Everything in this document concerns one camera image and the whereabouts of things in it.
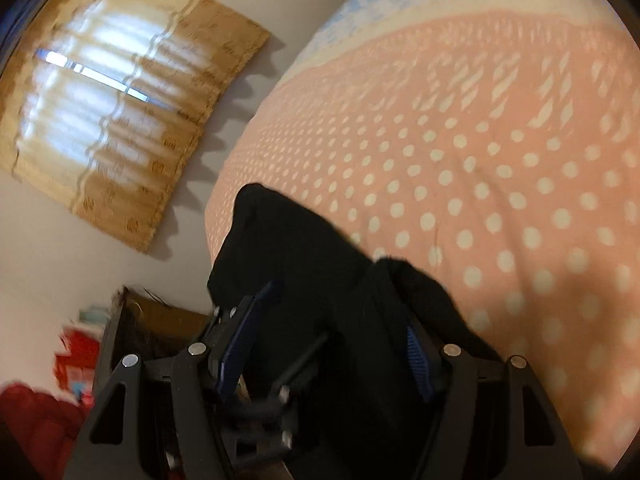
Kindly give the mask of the beige curtain side window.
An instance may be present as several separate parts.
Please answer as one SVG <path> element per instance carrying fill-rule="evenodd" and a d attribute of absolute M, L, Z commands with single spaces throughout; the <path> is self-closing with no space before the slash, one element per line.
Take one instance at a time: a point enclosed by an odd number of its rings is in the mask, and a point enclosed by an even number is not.
<path fill-rule="evenodd" d="M 40 0 L 1 75 L 1 167 L 145 252 L 268 37 L 216 0 Z"/>

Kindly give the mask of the black pants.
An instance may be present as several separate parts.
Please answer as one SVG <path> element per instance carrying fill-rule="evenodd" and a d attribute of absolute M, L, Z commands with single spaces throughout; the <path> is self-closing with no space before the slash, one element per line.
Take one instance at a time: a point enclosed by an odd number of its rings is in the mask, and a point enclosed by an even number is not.
<path fill-rule="evenodd" d="M 367 257 L 329 221 L 258 183 L 235 196 L 208 290 L 221 309 L 265 294 L 243 372 L 253 398 L 299 366 L 285 460 L 296 479 L 422 476 L 436 420 L 409 362 L 411 321 L 436 347 L 496 357 L 435 280 L 404 260 Z"/>

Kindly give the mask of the polka dot bed quilt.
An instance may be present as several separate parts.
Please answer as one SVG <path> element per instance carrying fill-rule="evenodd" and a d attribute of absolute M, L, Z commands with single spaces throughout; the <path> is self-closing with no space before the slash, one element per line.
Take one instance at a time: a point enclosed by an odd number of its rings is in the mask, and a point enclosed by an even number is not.
<path fill-rule="evenodd" d="M 547 387 L 576 451 L 639 430 L 639 50 L 606 0 L 347 0 L 224 162 L 434 276 Z"/>

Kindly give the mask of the red object on floor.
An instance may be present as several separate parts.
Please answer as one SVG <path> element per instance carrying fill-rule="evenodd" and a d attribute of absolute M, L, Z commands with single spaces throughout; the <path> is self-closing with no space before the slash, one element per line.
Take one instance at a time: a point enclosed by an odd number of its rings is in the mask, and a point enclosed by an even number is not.
<path fill-rule="evenodd" d="M 65 351 L 55 356 L 54 376 L 68 388 L 75 378 L 96 371 L 98 338 L 66 328 Z M 93 396 L 83 392 L 74 402 L 36 390 L 24 382 L 1 388 L 1 477 L 61 479 L 77 438 L 92 408 Z"/>

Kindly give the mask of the dark cardboard box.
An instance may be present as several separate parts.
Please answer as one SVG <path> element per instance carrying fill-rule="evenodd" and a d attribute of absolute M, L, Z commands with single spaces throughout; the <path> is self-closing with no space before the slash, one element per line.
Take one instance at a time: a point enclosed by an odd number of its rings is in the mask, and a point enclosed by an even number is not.
<path fill-rule="evenodd" d="M 124 356 L 171 358 L 195 340 L 208 319 L 207 314 L 172 306 L 145 288 L 116 292 L 94 369 L 93 396 L 98 397 Z"/>

